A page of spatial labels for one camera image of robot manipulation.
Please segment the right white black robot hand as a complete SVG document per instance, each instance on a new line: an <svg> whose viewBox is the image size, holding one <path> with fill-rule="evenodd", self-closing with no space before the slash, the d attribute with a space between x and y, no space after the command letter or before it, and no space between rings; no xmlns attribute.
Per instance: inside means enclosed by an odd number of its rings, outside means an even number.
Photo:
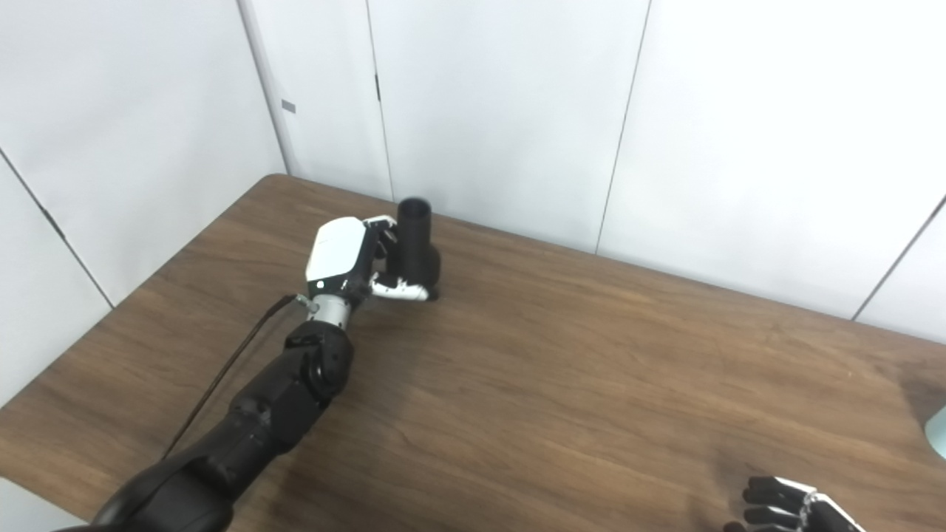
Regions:
<svg viewBox="0 0 946 532"><path fill-rule="evenodd" d="M780 476L751 476L742 492L743 519L724 531L864 531L845 509L811 485Z"/></svg>

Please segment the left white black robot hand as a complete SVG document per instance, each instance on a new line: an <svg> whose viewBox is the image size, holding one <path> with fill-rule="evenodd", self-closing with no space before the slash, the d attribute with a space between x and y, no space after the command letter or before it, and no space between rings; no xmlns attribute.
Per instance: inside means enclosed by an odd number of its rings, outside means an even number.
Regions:
<svg viewBox="0 0 946 532"><path fill-rule="evenodd" d="M432 216L342 216L318 229L305 267L311 301L340 299L352 307L371 297L435 301L440 255Z"/></svg>

